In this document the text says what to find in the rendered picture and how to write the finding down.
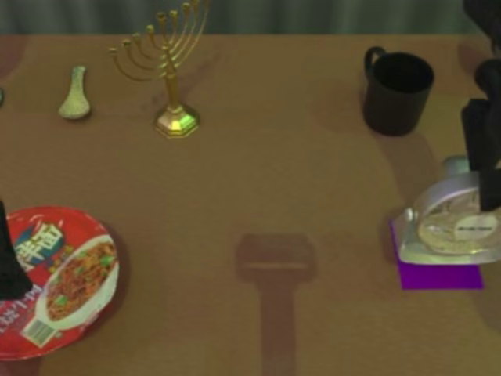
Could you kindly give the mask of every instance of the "mug handle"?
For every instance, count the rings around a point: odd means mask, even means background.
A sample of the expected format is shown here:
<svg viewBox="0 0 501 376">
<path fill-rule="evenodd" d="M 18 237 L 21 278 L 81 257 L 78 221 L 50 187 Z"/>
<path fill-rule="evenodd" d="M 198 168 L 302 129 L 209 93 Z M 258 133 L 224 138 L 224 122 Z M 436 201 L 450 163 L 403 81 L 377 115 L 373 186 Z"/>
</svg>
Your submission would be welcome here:
<svg viewBox="0 0 501 376">
<path fill-rule="evenodd" d="M 371 47 L 370 49 L 367 50 L 366 56 L 364 57 L 364 60 L 363 60 L 367 77 L 369 77 L 369 74 L 372 70 L 374 56 L 377 56 L 378 58 L 380 58 L 385 53 L 386 53 L 386 51 L 384 50 L 383 47 Z"/>
</svg>

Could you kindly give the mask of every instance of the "table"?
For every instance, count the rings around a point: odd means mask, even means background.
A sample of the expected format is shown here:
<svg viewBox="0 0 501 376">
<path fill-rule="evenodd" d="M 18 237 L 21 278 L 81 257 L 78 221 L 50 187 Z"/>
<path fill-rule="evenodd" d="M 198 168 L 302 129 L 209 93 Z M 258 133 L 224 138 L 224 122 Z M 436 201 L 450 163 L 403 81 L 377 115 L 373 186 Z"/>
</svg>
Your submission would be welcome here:
<svg viewBox="0 0 501 376">
<path fill-rule="evenodd" d="M 86 210 L 111 228 L 124 270 L 112 312 L 87 338 L 9 364 L 14 376 L 498 372 L 501 265 L 482 267 L 483 291 L 402 291 L 387 229 L 445 157 L 464 153 L 460 110 L 481 96 L 472 71 L 488 41 L 207 36 L 181 69 L 203 124 L 167 140 L 152 126 L 161 83 L 127 81 L 106 54 L 120 39 L 0 40 L 18 60 L 1 79 L 9 210 Z M 362 122 L 362 56 L 373 45 L 435 69 L 411 136 L 376 136 Z M 80 63 L 93 115 L 68 123 L 57 110 Z M 262 251 L 270 238 L 312 272 L 246 279 L 245 247 Z"/>
</svg>

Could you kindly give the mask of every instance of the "curtain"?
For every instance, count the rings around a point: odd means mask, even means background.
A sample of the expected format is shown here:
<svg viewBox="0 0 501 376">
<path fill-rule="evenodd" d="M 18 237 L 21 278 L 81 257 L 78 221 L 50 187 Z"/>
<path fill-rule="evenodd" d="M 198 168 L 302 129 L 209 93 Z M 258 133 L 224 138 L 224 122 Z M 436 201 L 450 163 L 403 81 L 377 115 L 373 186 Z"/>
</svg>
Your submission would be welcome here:
<svg viewBox="0 0 501 376">
<path fill-rule="evenodd" d="M 0 0 L 0 34 L 130 34 L 180 0 Z M 211 0 L 210 34 L 465 34 L 462 0 Z"/>
</svg>

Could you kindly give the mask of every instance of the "purple pad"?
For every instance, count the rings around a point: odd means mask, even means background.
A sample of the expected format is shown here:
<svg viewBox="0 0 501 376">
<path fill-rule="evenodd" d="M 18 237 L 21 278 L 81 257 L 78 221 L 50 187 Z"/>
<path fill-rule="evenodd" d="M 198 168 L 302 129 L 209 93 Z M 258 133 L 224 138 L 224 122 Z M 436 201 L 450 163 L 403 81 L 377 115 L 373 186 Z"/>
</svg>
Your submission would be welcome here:
<svg viewBox="0 0 501 376">
<path fill-rule="evenodd" d="M 484 288 L 478 265 L 417 265 L 400 261 L 395 230 L 391 222 L 390 229 L 402 290 L 481 290 Z"/>
</svg>

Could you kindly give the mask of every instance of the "black mug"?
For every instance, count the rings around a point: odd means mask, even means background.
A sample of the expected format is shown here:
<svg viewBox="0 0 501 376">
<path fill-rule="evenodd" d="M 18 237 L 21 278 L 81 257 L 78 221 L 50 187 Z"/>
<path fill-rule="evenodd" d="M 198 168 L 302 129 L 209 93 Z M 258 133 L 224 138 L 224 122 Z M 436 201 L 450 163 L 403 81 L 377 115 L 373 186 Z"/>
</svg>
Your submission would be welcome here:
<svg viewBox="0 0 501 376">
<path fill-rule="evenodd" d="M 417 56 L 387 53 L 381 47 L 367 50 L 364 65 L 368 86 L 363 117 L 367 125 L 386 136 L 410 133 L 430 94 L 433 69 Z"/>
</svg>

